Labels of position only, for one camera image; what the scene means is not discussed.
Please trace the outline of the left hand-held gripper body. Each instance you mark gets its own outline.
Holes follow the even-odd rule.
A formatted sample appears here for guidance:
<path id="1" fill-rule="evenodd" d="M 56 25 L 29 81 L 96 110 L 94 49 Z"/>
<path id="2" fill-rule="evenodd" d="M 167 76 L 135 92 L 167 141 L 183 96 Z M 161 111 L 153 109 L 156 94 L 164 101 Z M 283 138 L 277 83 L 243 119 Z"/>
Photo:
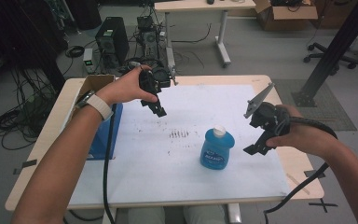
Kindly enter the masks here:
<path id="1" fill-rule="evenodd" d="M 163 67 L 143 69 L 139 75 L 140 88 L 152 94 L 158 94 L 162 88 L 169 88 L 172 84 L 177 84 L 175 75 Z"/>

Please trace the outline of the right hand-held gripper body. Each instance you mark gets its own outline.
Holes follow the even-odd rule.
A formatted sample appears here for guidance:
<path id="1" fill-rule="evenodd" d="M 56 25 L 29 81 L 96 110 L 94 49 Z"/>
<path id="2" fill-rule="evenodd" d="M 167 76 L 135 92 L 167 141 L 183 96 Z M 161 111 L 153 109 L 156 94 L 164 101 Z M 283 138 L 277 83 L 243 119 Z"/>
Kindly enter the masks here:
<path id="1" fill-rule="evenodd" d="M 266 97 L 274 88 L 270 82 L 267 87 L 258 93 L 253 99 L 248 100 L 248 106 L 244 116 L 247 119 L 263 119 L 264 125 L 260 127 L 273 136 L 282 136 L 290 132 L 290 116 L 286 109 L 265 102 Z"/>

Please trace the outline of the blue plastic bottle white cap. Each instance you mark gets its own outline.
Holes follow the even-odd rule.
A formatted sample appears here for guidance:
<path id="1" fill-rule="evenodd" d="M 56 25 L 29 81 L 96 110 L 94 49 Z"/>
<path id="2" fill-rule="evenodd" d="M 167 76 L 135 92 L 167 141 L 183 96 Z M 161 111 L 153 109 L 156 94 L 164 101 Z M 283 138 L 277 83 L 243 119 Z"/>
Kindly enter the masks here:
<path id="1" fill-rule="evenodd" d="M 223 170 L 229 160 L 229 151 L 234 147 L 234 137 L 221 125 L 215 125 L 205 134 L 200 152 L 200 163 L 209 169 Z"/>

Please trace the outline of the blue cardboard box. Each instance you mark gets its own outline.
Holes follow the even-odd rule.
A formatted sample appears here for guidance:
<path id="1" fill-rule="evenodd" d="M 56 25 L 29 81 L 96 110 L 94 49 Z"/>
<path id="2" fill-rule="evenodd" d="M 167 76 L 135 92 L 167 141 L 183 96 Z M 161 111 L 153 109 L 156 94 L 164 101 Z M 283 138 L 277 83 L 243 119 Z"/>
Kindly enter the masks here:
<path id="1" fill-rule="evenodd" d="M 98 91 L 114 80 L 115 77 L 113 75 L 90 75 L 81 81 L 68 120 L 77 113 L 78 108 L 76 107 L 76 104 L 85 93 L 88 91 Z M 114 122 L 111 122 L 111 119 L 108 119 L 100 124 L 89 149 L 88 159 L 90 161 L 103 160 L 105 158 L 108 140 L 111 140 L 109 159 L 113 159 L 122 110 L 123 104 L 113 105 L 112 111 Z"/>

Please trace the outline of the person's left hand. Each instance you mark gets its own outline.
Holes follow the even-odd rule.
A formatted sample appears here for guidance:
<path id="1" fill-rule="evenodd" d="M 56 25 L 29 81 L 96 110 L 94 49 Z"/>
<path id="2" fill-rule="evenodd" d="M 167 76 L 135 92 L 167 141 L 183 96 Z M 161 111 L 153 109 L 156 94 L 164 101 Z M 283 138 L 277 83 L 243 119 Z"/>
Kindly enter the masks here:
<path id="1" fill-rule="evenodd" d="M 96 92 L 96 95 L 107 104 L 127 103 L 135 99 L 155 103 L 158 97 L 154 94 L 144 91 L 139 86 L 139 76 L 147 65 L 140 65 L 120 77 L 118 80 L 107 84 Z"/>

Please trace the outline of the person's right hand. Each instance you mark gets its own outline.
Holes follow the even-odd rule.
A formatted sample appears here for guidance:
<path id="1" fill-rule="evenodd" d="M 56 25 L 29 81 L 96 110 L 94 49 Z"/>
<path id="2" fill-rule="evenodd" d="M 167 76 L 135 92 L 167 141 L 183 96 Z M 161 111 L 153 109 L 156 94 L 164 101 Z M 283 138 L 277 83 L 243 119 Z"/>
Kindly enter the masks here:
<path id="1" fill-rule="evenodd" d="M 269 147 L 294 147 L 326 161 L 345 150 L 345 146 L 331 134 L 298 123 L 290 126 L 289 134 L 270 138 L 267 145 Z"/>

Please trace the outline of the small open computer case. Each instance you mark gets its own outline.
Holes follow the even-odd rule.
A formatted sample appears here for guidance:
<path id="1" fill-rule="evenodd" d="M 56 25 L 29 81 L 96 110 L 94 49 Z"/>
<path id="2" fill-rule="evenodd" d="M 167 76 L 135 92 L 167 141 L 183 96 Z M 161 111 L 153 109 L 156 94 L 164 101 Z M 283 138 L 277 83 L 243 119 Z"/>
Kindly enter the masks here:
<path id="1" fill-rule="evenodd" d="M 158 29 L 151 16 L 137 18 L 140 44 L 144 56 L 148 59 L 159 59 Z"/>

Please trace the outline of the black computer tower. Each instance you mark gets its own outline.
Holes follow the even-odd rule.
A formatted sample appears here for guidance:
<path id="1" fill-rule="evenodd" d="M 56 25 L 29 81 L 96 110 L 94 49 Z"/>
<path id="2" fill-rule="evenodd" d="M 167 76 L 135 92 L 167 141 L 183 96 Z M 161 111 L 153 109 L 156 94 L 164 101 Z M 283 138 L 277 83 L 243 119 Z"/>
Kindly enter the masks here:
<path id="1" fill-rule="evenodd" d="M 120 67 L 124 63 L 130 46 L 122 17 L 107 17 L 95 39 L 106 68 Z"/>

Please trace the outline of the grey tape piece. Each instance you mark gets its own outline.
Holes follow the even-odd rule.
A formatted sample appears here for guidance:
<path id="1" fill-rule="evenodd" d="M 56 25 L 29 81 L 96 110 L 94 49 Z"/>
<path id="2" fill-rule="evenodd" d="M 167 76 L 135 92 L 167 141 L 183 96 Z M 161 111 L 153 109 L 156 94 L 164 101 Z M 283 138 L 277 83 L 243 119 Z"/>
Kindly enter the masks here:
<path id="1" fill-rule="evenodd" d="M 305 171 L 304 174 L 305 174 L 306 177 L 312 177 L 313 175 L 317 174 L 317 178 L 319 178 L 319 179 L 325 177 L 325 173 L 320 172 L 319 170 Z"/>

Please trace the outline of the grey floor mat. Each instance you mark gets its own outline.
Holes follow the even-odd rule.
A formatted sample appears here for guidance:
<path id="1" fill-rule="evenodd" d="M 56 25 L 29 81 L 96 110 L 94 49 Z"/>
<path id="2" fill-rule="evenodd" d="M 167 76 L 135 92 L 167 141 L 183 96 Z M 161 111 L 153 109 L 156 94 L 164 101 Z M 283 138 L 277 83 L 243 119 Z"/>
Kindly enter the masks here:
<path id="1" fill-rule="evenodd" d="M 317 91 L 313 106 L 297 106 L 293 94 L 301 90 L 305 79 L 273 79 L 272 82 L 281 101 L 285 105 L 294 105 L 305 118 L 318 120 L 334 131 L 356 131 L 353 122 L 327 84 L 323 84 Z"/>

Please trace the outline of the grey power supply box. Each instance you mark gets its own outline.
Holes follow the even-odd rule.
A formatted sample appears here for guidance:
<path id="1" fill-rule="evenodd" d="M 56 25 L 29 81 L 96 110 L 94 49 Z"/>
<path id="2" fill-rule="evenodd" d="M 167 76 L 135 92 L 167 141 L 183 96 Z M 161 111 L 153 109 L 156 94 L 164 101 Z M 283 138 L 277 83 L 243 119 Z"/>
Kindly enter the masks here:
<path id="1" fill-rule="evenodd" d="M 96 63 L 93 59 L 93 49 L 86 48 L 83 53 L 83 64 L 85 66 L 86 71 L 91 74 L 95 70 Z"/>

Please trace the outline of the white table sheet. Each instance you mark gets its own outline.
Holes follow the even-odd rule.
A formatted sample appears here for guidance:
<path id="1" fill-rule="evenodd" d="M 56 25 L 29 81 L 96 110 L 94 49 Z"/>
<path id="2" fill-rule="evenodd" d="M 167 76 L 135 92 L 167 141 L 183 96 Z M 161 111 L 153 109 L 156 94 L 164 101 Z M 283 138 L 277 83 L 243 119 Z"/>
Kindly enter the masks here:
<path id="1" fill-rule="evenodd" d="M 162 118 L 139 101 L 124 104 L 112 160 L 86 162 L 71 206 L 280 200 L 289 187 L 276 151 L 245 152 L 262 133 L 244 117 L 254 95 L 250 85 L 174 86 L 159 96 Z M 235 139 L 223 170 L 200 164 L 214 125 Z"/>

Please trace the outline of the white table leg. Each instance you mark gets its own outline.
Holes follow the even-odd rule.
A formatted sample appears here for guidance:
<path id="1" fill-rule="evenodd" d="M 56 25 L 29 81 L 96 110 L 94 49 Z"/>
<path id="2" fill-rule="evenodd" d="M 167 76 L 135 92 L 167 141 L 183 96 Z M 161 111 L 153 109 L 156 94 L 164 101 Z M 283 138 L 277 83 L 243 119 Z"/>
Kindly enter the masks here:
<path id="1" fill-rule="evenodd" d="M 230 224 L 241 224 L 241 210 L 237 203 L 229 203 L 227 205 L 228 221 Z"/>

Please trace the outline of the black tape cross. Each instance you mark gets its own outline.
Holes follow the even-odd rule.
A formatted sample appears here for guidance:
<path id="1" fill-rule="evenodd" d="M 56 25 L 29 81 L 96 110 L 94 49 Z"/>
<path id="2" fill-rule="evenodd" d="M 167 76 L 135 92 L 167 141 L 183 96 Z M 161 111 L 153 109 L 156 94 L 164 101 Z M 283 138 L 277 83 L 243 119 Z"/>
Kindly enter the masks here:
<path id="1" fill-rule="evenodd" d="M 337 207 L 336 203 L 327 203 L 323 198 L 319 202 L 309 203 L 309 206 L 320 206 L 325 213 L 328 213 L 330 207 Z"/>

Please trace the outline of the light wooden desk white legs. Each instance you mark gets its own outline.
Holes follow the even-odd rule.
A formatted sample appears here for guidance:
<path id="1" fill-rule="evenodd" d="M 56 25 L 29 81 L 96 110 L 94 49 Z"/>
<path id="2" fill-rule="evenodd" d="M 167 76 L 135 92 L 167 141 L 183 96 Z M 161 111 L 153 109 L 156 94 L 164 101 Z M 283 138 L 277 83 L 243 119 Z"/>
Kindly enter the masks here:
<path id="1" fill-rule="evenodd" d="M 166 27 L 166 55 L 168 68 L 172 73 L 176 72 L 176 64 L 173 55 L 170 22 L 175 13 L 185 13 L 190 19 L 194 19 L 194 13 L 200 15 L 213 16 L 213 11 L 220 13 L 219 35 L 215 37 L 215 45 L 218 47 L 223 60 L 223 67 L 231 64 L 231 60 L 224 45 L 224 36 L 227 25 L 228 12 L 232 9 L 252 9 L 255 8 L 254 0 L 179 0 L 161 2 L 155 4 L 155 10 L 165 16 Z"/>

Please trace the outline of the brown cardboard box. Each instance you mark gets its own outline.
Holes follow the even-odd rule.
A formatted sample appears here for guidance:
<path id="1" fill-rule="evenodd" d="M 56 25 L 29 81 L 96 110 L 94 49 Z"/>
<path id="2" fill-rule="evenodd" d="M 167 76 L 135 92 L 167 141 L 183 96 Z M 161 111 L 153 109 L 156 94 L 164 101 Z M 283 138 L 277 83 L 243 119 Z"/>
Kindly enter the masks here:
<path id="1" fill-rule="evenodd" d="M 310 0 L 254 0 L 256 19 L 264 31 L 300 31 L 318 18 Z"/>

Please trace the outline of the black tape strip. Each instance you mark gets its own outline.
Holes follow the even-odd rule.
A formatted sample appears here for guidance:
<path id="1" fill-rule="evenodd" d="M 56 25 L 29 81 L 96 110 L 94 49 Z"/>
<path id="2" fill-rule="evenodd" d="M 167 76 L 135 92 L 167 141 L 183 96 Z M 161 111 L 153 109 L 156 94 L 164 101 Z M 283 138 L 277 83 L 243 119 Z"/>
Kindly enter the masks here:
<path id="1" fill-rule="evenodd" d="M 25 162 L 23 162 L 21 164 L 21 167 L 15 168 L 13 170 L 13 175 L 19 175 L 24 168 L 31 167 L 31 166 L 34 166 L 34 165 L 37 165 L 37 159 L 30 160 L 30 161 L 25 161 Z"/>

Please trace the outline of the black metal stand post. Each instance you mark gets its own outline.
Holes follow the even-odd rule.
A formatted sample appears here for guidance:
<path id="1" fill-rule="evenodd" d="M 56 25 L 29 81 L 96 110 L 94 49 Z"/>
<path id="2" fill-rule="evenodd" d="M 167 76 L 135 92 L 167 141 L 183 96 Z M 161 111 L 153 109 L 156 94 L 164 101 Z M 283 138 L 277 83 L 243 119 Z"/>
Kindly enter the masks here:
<path id="1" fill-rule="evenodd" d="M 358 2 L 344 21 L 328 46 L 324 56 L 317 63 L 310 77 L 293 97 L 297 106 L 313 106 L 313 98 L 330 76 L 333 68 L 358 36 Z"/>

